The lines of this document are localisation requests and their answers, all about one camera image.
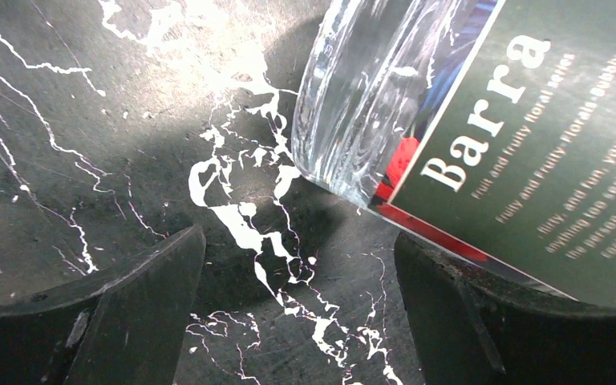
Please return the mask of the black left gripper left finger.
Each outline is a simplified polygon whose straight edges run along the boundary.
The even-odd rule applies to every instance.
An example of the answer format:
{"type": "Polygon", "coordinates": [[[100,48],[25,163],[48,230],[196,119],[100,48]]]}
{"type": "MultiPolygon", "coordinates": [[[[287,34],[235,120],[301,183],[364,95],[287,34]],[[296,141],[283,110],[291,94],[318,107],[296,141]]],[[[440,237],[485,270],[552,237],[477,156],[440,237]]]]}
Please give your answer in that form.
{"type": "Polygon", "coordinates": [[[192,225],[72,282],[0,305],[0,384],[170,384],[206,240],[192,225]]]}

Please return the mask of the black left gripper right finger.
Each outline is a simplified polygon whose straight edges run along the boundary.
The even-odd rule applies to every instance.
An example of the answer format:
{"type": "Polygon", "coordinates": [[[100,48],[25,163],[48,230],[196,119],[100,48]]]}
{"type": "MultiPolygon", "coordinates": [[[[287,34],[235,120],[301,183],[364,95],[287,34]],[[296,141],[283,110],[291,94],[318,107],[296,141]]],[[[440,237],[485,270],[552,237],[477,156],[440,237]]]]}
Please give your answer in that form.
{"type": "Polygon", "coordinates": [[[429,384],[616,384],[616,309],[547,294],[401,233],[395,269],[429,384]]]}

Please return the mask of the clear bottle white cap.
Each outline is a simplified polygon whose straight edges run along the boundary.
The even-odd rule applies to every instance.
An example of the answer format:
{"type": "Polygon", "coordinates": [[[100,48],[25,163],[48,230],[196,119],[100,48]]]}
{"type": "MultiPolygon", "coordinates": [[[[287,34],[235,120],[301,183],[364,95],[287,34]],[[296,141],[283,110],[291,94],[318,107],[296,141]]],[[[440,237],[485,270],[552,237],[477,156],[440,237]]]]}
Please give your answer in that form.
{"type": "Polygon", "coordinates": [[[616,1],[333,1],[291,142],[355,205],[616,309],[616,1]]]}

